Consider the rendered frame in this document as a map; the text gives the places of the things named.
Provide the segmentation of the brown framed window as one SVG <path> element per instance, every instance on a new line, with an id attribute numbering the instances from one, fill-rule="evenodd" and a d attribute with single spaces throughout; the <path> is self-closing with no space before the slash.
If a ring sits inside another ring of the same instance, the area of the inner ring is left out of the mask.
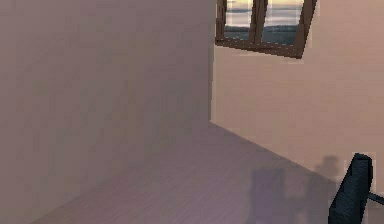
<path id="1" fill-rule="evenodd" d="M 301 59 L 317 0 L 217 0 L 215 45 Z"/>

